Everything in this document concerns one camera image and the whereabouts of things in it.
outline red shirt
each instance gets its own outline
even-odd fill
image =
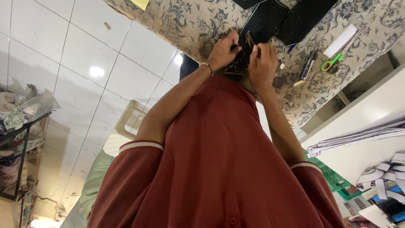
[[[344,227],[321,173],[288,167],[254,97],[209,78],[166,134],[120,149],[90,214],[94,227]]]

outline tile floor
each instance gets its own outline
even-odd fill
[[[178,83],[180,53],[102,0],[0,1],[0,86],[25,94],[26,84],[34,84],[53,92],[62,107],[47,125],[41,197],[70,211],[78,199],[72,193],[81,191],[129,100],[147,112]],[[142,118],[131,118],[127,130],[136,133]],[[38,203],[34,213],[53,218],[53,207]]]

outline floral tablecloth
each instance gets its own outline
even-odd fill
[[[241,29],[254,7],[243,10],[231,0],[150,0],[145,11],[130,0],[104,0],[117,11],[139,22],[197,62],[203,62],[214,43],[231,29]],[[298,0],[280,0],[292,8]],[[301,127],[328,100],[391,49],[405,30],[403,0],[338,0],[306,38],[287,54],[277,38],[279,63],[274,87],[292,127]],[[328,59],[323,51],[349,24],[363,28],[341,62],[339,71],[328,74],[320,65]],[[315,48],[318,58],[305,83],[292,87]],[[254,94],[254,89],[245,86]]]

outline white sleeve stripe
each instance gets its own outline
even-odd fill
[[[153,146],[153,147],[159,148],[161,150],[164,149],[160,144],[157,144],[154,142],[134,142],[134,143],[131,143],[131,144],[128,144],[128,145],[122,147],[121,149],[119,149],[119,152],[121,153],[124,150],[128,150],[130,148],[134,148],[134,147],[138,147],[138,146]]]
[[[314,165],[314,164],[312,164],[312,163],[307,163],[307,162],[302,162],[302,163],[295,164],[295,165],[291,166],[290,169],[297,168],[297,167],[300,167],[300,166],[312,167],[312,168],[315,168],[315,169],[317,169],[319,172],[322,173],[322,170],[321,170],[319,167],[317,167],[316,165]]]

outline shirt sleeve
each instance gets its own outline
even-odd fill
[[[290,167],[317,211],[324,227],[344,228],[335,198],[321,169],[311,162],[300,162]]]
[[[131,227],[162,154],[163,146],[155,141],[122,145],[101,184],[87,227]]]

